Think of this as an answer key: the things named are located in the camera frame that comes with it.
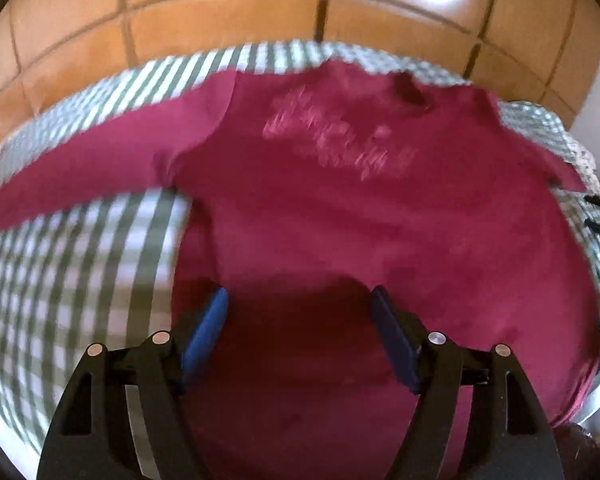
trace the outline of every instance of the red shirt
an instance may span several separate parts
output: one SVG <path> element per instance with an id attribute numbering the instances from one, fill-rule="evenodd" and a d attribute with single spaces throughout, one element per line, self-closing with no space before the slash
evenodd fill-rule
<path id="1" fill-rule="evenodd" d="M 174 314 L 211 280 L 231 302 L 184 402 L 215 478 L 380 479 L 416 399 L 370 320 L 377 284 L 459 345 L 510 345 L 552 423 L 586 394 L 598 298 L 550 182 L 584 190 L 487 92 L 328 62 L 220 73 L 74 137 L 0 188 L 0 229 L 122 191 L 188 194 Z"/>

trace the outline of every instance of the green and white gingham cloth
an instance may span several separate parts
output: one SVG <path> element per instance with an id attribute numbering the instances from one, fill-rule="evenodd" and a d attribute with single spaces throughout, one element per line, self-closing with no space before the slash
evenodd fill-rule
<path id="1" fill-rule="evenodd" d="M 21 126 L 0 147 L 0 185 L 73 135 L 176 98 L 211 73 L 227 68 L 297 72 L 330 57 L 358 63 L 370 73 L 410 72 L 437 86 L 470 84 L 425 61 L 342 43 L 278 41 L 171 56 L 103 79 Z M 532 103 L 501 102 L 500 114 L 507 126 L 573 164 L 589 190 L 600 192 L 590 153 L 554 113 Z M 577 193 L 556 191 L 555 196 L 600 291 L 600 240 L 584 227 L 586 218 L 600 224 L 600 209 Z M 0 415 L 36 453 L 91 342 L 122 348 L 170 328 L 174 258 L 188 211 L 184 197 L 148 190 L 0 232 Z M 129 400 L 133 422 L 139 407 L 137 399 Z M 146 434 L 133 426 L 142 470 L 156 478 Z"/>

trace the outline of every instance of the checkered tablecloth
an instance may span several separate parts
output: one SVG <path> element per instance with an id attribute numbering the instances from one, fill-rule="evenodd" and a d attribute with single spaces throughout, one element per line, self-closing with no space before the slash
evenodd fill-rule
<path id="1" fill-rule="evenodd" d="M 24 124 L 0 147 L 0 185 L 73 135 L 126 111 L 176 98 L 213 72 L 236 67 L 285 73 L 330 57 L 358 63 L 371 73 L 407 71 L 437 86 L 469 84 L 428 62 L 341 43 L 246 44 L 168 57 L 106 78 Z M 526 102 L 500 103 L 500 113 L 507 126 L 573 164 L 589 190 L 600 192 L 590 153 L 554 113 Z M 586 218 L 600 224 L 600 209 L 577 193 L 556 190 L 555 197 L 600 291 L 600 240 L 584 227 Z M 88 344 L 122 348 L 170 328 L 174 254 L 188 211 L 184 197 L 149 190 L 0 232 L 0 414 L 37 453 Z M 131 398 L 130 406 L 137 415 L 138 404 Z M 146 436 L 137 425 L 134 433 L 143 471 L 154 478 Z"/>

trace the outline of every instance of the metal pin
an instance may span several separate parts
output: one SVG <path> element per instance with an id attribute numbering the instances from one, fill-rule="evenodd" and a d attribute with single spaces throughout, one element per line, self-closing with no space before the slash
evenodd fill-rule
<path id="1" fill-rule="evenodd" d="M 446 342 L 446 336 L 440 332 L 431 332 L 429 334 L 429 341 L 434 345 L 443 345 Z"/>
<path id="2" fill-rule="evenodd" d="M 96 343 L 87 348 L 87 354 L 91 357 L 96 357 L 96 355 L 102 354 L 104 347 L 100 343 Z"/>
<path id="3" fill-rule="evenodd" d="M 501 357 L 509 357 L 511 355 L 511 348 L 503 344 L 496 345 L 496 354 Z"/>
<path id="4" fill-rule="evenodd" d="M 156 332 L 151 338 L 151 341 L 157 345 L 164 345 L 165 343 L 169 342 L 169 339 L 171 339 L 169 332 Z"/>

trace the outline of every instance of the silver screw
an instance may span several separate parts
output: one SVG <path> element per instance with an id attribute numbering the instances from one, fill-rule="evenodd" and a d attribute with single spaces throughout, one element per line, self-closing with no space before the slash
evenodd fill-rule
<path id="1" fill-rule="evenodd" d="M 443 345 L 446 342 L 446 336 L 441 332 L 431 332 L 429 334 L 429 341 L 434 345 Z"/>
<path id="2" fill-rule="evenodd" d="M 151 341 L 157 345 L 164 345 L 165 343 L 169 342 L 169 339 L 171 339 L 169 332 L 156 332 L 151 338 Z"/>
<path id="3" fill-rule="evenodd" d="M 511 355 L 511 348 L 503 344 L 496 345 L 496 354 L 501 357 L 509 357 Z"/>
<path id="4" fill-rule="evenodd" d="M 96 357 L 96 355 L 102 354 L 104 347 L 100 343 L 96 343 L 95 345 L 91 345 L 87 348 L 87 354 L 91 357 Z"/>

